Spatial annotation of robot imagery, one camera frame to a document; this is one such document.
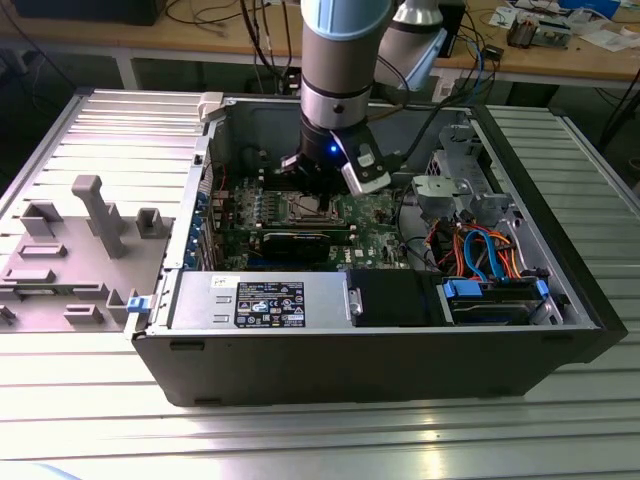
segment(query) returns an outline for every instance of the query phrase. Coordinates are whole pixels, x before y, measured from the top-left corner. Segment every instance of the wire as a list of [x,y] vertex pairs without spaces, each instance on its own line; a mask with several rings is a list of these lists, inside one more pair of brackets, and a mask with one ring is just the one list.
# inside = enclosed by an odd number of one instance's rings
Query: wire
[[[11,65],[10,62],[7,61],[6,58],[4,58],[3,55],[0,54],[0,60],[2,60],[2,63],[4,64],[5,68],[7,68],[7,70],[9,70],[11,72],[11,74],[13,75],[13,78],[18,80],[18,85],[20,86],[20,90],[22,91],[22,94],[25,96],[26,98],[30,98],[33,100],[33,98],[36,98],[40,101],[43,101],[47,104],[49,104],[52,108],[54,108],[57,112],[60,112],[62,110],[62,107],[60,105],[57,105],[54,101],[52,101],[51,99],[42,96],[42,95],[38,95],[35,92],[29,92],[27,90],[27,88],[25,87],[24,83],[22,83],[22,78],[25,75],[20,75]],[[46,117],[52,118],[55,117],[54,114],[51,114],[49,112],[44,111],[42,108],[40,108],[40,106],[38,106],[36,103],[34,103],[33,101],[31,101],[31,105],[33,106],[34,109],[36,109],[39,113],[41,113],[42,115],[45,115]]]
[[493,241],[491,240],[491,236],[488,232],[485,231],[485,229],[474,229],[471,230],[471,232],[469,232],[467,234],[467,237],[464,239],[464,258],[465,258],[465,262],[467,263],[467,265],[469,266],[469,268],[471,268],[471,270],[478,274],[480,277],[482,277],[484,274],[480,275],[479,270],[477,270],[475,268],[475,265],[473,264],[473,262],[471,261],[471,239],[475,236],[475,235],[481,235],[484,240],[485,243],[487,244],[487,255],[489,257],[489,264],[491,265],[491,271],[493,272],[493,275],[500,279],[504,277],[504,272],[502,271],[502,269],[500,268],[500,265],[498,264],[497,260],[496,260],[496,250],[495,250],[495,246],[493,245]]
[[396,112],[399,112],[400,110],[403,110],[407,107],[407,105],[409,104],[409,101],[411,100],[411,90],[409,88],[409,82],[407,82],[407,79],[404,77],[404,75],[402,75],[402,72],[400,72],[400,70],[398,70],[396,67],[394,67],[391,62],[389,62],[388,60],[385,60],[382,56],[378,55],[378,61],[384,65],[385,67],[387,67],[397,78],[398,80],[400,80],[400,82],[402,83],[402,86],[404,88],[405,94],[404,94],[404,98],[402,100],[401,103],[394,105],[392,108],[382,112],[382,113],[378,113],[376,115],[370,115],[367,120],[369,122],[374,122],[376,120],[382,120],[383,118],[387,118],[391,115],[393,115]]
[[484,274],[482,270],[480,270],[479,268],[476,268],[476,266],[473,264],[473,261],[471,260],[471,237],[473,237],[473,234],[475,232],[479,234],[483,233],[483,232],[480,232],[479,230],[473,230],[467,234],[467,238],[464,239],[464,261],[467,264],[467,267],[469,267],[473,273],[478,275],[483,282],[486,282],[487,276]]
[[44,53],[44,51],[33,41],[31,40],[31,38],[24,33],[24,31],[22,31],[22,29],[18,26],[18,24],[15,22],[15,20],[11,17],[11,15],[9,15],[9,12],[7,11],[7,7],[5,6],[4,2],[0,1],[0,8],[2,9],[2,11],[4,12],[5,17],[7,17],[7,20],[9,20],[9,23],[11,23],[11,25],[13,26],[13,28],[16,29],[16,31],[20,34],[20,36],[22,38],[24,38],[27,42],[29,42],[31,44],[31,46],[33,48],[35,48],[38,53],[40,55],[42,55],[42,57],[49,63],[49,65],[51,65],[53,67],[53,69],[64,79],[65,82],[67,82],[69,84],[69,87],[71,87],[71,90],[75,90],[76,84],[73,83],[69,77],[67,77],[64,72],[62,70],[60,70],[60,68],[58,68],[58,66],[53,62],[53,60],[51,60],[46,53]]
[[218,189],[218,194],[222,192],[225,184],[227,183],[227,166],[224,163],[221,163],[220,165],[222,165],[222,183],[220,184],[220,188]]
[[605,97],[603,95],[603,92],[601,92],[599,88],[595,88],[594,90],[596,91],[596,93],[602,99],[603,102],[605,102],[610,107],[617,108],[617,105],[615,103],[612,103],[611,100],[609,100],[607,97]]
[[[210,24],[214,24],[214,23],[221,23],[224,22],[225,20],[231,20],[232,18],[236,18],[239,17],[240,15],[242,15],[242,13],[238,12],[238,13],[234,13],[232,15],[227,15],[226,17],[221,17],[221,18],[214,18],[212,20],[184,20],[182,18],[178,18],[176,16],[174,16],[171,13],[171,8],[173,8],[173,6],[175,6],[177,3],[181,2],[182,0],[173,0],[171,3],[167,4],[167,7],[164,10],[164,14],[170,18],[171,20],[173,20],[174,22],[178,22],[178,23],[182,23],[184,25],[210,25]],[[236,3],[238,3],[238,1],[240,0],[234,0],[231,3],[228,3],[226,5],[220,5],[217,7],[207,7],[207,8],[203,8],[201,10],[198,10],[195,15],[197,17],[199,17],[203,12],[209,11],[209,10],[217,10],[220,8],[229,8],[232,7],[233,5],[235,5]]]
[[480,53],[480,48],[478,47],[476,42],[474,42],[470,38],[466,38],[466,41],[476,49],[476,55],[477,55],[476,63],[478,64],[478,76],[476,78],[476,82],[473,85],[473,92],[471,93],[471,97],[469,98],[469,101],[471,101],[478,93],[478,86],[480,85],[479,82],[482,77],[482,72],[484,71],[484,59],[482,58],[482,54]]
[[[283,79],[286,79],[289,73],[289,67],[291,67],[291,60],[293,58],[293,52],[291,50],[291,31],[289,29],[289,14],[287,13],[287,2],[282,0],[282,17],[284,18],[284,29],[287,34],[287,65],[284,67]],[[284,81],[282,82],[282,93],[284,93]]]
[[600,93],[604,93],[607,97],[611,97],[614,100],[618,100],[618,101],[622,100],[622,97],[618,97],[617,95],[614,95],[611,92],[607,92],[604,88],[597,88],[596,87],[596,90],[598,90]]
[[256,36],[256,32],[253,30],[253,27],[251,26],[251,20],[249,19],[249,11],[247,10],[247,6],[244,4],[244,0],[240,1],[240,9],[242,10],[242,18],[244,20],[244,25],[247,29],[247,33],[249,34],[251,43],[253,44],[253,47],[255,48],[256,53],[260,58],[260,61],[267,68],[267,70],[269,70],[269,73],[271,73],[273,76],[277,78],[281,78],[280,73],[275,69],[273,65],[269,64],[266,57],[264,56],[264,53],[262,52],[262,49],[260,48],[260,41],[259,41],[259,38]]
[[520,275],[520,271],[518,270],[518,264],[516,262],[516,251],[513,249],[511,250],[511,264],[513,265],[513,273],[515,274],[515,276],[518,278],[522,278],[522,275]]
[[[269,22],[267,21],[267,11],[264,7],[264,0],[260,0],[260,6],[262,7],[262,23],[264,24],[264,33],[267,39],[267,48],[269,49],[269,57],[271,58],[271,65],[275,68],[276,61],[273,58],[273,48],[271,45],[271,33],[269,31]],[[278,91],[278,78],[274,78],[275,91]]]
[[618,103],[618,106],[613,110],[613,112],[611,112],[611,115],[607,119],[607,123],[605,123],[605,126],[602,129],[602,134],[600,135],[600,142],[598,144],[598,148],[601,151],[607,147],[609,141],[611,141],[611,138],[613,138],[614,132],[610,132],[610,129],[613,125],[614,117],[616,116],[616,113],[618,113],[618,110],[620,110],[620,107],[625,102],[625,100],[627,99],[631,91],[633,90],[634,85],[638,81],[638,77],[640,77],[640,68],[638,68],[638,72],[636,73],[636,76],[633,78],[632,82],[629,84],[629,88],[627,88],[627,91],[622,96],[622,99],[620,100],[620,103]]
[[[469,30],[472,30],[476,33],[477,36],[477,42],[476,44],[478,46],[482,45],[482,48],[484,49],[485,43],[484,43],[484,38],[482,37],[482,35],[480,35],[480,33],[476,30],[475,28],[475,24],[473,22],[473,19],[471,18],[471,16],[468,15],[467,12],[465,12],[465,14],[467,14],[467,16],[469,17],[469,20],[472,24],[472,28],[469,27],[465,27]],[[416,149],[418,148],[418,145],[420,145],[420,142],[422,141],[422,137],[424,137],[424,134],[426,133],[427,129],[429,128],[429,125],[431,125],[431,123],[433,122],[433,120],[435,119],[436,115],[438,114],[438,112],[445,106],[447,105],[453,105],[456,102],[461,101],[467,94],[467,91],[459,91],[455,94],[452,94],[450,96],[448,96],[447,98],[445,98],[444,100],[442,100],[440,103],[438,103],[437,105],[431,107],[431,113],[429,114],[429,116],[426,118],[426,120],[424,121],[424,123],[422,124],[422,126],[420,127],[420,129],[418,130],[418,133],[416,134],[415,139],[413,140],[413,142],[411,143],[411,145],[409,146],[409,148],[407,149],[407,151],[405,152],[405,154],[403,155],[403,160],[406,162],[411,155],[413,155],[413,153],[416,151]],[[407,110],[423,110],[424,108],[411,108],[411,107],[407,107]]]
[[396,229],[398,230],[398,238],[400,239],[400,243],[404,243],[404,245],[407,248],[408,252],[410,252],[413,256],[419,258],[420,260],[422,260],[426,264],[426,261],[424,260],[424,258],[422,258],[420,256],[420,254],[417,251],[415,251],[410,245],[407,245],[407,242],[404,240],[404,236],[402,235],[402,230],[400,229],[400,213],[402,212],[402,206],[404,205],[404,199],[407,196],[407,194],[409,193],[410,189],[411,189],[411,182],[409,182],[407,184],[406,188],[404,189],[404,191],[402,192],[402,195],[400,197],[400,205],[398,206],[398,211],[396,212]]

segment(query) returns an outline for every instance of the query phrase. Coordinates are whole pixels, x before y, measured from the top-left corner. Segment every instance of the warning label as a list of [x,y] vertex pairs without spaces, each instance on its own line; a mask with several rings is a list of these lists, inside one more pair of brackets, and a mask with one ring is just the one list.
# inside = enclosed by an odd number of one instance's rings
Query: warning label
[[304,283],[239,282],[239,328],[304,327]]

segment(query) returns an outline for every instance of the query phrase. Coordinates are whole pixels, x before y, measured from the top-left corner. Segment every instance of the papers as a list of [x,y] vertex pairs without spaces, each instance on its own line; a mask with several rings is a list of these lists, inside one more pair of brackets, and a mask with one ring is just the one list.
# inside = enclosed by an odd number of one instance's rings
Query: papers
[[598,30],[597,32],[582,35],[580,38],[589,43],[593,43],[598,47],[609,50],[610,52],[619,52],[625,48],[634,48],[640,46],[640,40],[629,37],[623,37],[609,30]]

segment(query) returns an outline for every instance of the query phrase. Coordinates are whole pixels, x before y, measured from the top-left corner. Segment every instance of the gray plastic part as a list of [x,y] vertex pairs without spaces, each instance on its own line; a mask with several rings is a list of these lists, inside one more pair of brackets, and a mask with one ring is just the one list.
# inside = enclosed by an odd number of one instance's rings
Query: gray plastic part
[[0,301],[8,302],[12,300],[22,301],[22,297],[16,292],[15,288],[0,288]]
[[141,208],[138,210],[136,226],[138,227],[140,238],[164,238],[167,234],[167,229],[157,208]]
[[109,289],[102,283],[95,288],[74,288],[73,294],[80,300],[104,300],[109,296]]
[[127,306],[120,298],[120,294],[117,290],[111,290],[111,293],[107,298],[107,310],[116,323],[124,324],[127,322],[129,312],[127,312]]
[[[118,232],[118,235],[122,235],[127,224],[124,220],[122,220],[120,212],[118,212],[118,207],[115,203],[105,203],[105,205],[107,206],[107,210],[109,211],[109,218],[111,218],[112,225],[114,225],[116,231]],[[87,225],[89,225],[89,230],[91,230],[91,233],[93,233],[93,235],[97,237],[98,231],[93,226],[93,222],[90,218],[87,218]]]
[[27,229],[29,235],[34,238],[44,237],[53,239],[53,232],[49,228],[49,224],[42,217],[20,217],[20,221]]
[[61,243],[36,243],[23,245],[18,250],[22,258],[61,258],[67,254],[67,249]]
[[54,237],[50,222],[61,222],[62,217],[51,202],[30,202],[20,221],[35,240]]
[[16,314],[9,310],[6,305],[0,305],[0,318],[4,320],[7,325],[13,325]]
[[93,228],[109,257],[120,258],[124,255],[125,248],[118,235],[118,225],[112,221],[109,209],[100,195],[100,187],[102,180],[99,176],[78,175],[71,186],[71,192],[87,207]]
[[[19,319],[12,326],[0,321],[0,332],[121,331],[122,316],[119,313],[114,315],[106,308],[107,297],[78,300],[73,290],[105,284],[109,290],[117,290],[125,303],[131,289],[136,289],[141,294],[153,293],[168,235],[161,239],[143,240],[135,220],[135,217],[123,218],[126,228],[120,238],[127,249],[127,255],[119,259],[111,259],[105,253],[100,238],[89,231],[86,217],[66,217],[64,222],[49,224],[56,241],[64,244],[67,249],[64,257],[21,256],[19,252],[23,246],[34,245],[33,238],[25,233],[7,260],[4,270],[0,271],[0,280],[9,270],[51,269],[56,278],[54,283],[34,283],[31,286],[23,282],[0,282],[0,304],[6,304]],[[163,222],[167,232],[170,232],[173,220],[163,218]],[[69,323],[63,313],[66,306],[73,302],[96,304],[104,322]]]
[[51,283],[55,280],[56,275],[52,270],[8,270],[2,279],[10,282],[37,282]]
[[102,323],[104,317],[94,304],[71,304],[67,305],[67,311],[63,313],[69,323]]

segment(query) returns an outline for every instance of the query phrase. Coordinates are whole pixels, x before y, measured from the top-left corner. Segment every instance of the blue latch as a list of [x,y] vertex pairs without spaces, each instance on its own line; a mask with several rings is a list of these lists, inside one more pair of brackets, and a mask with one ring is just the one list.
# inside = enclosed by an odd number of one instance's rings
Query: blue latch
[[131,297],[127,302],[127,312],[129,313],[149,313],[153,308],[154,295],[141,297]]
[[475,280],[448,280],[442,288],[447,298],[482,297],[482,288]]
[[536,281],[536,287],[538,288],[538,292],[542,298],[547,298],[549,296],[549,287],[547,286],[547,282],[544,280]]

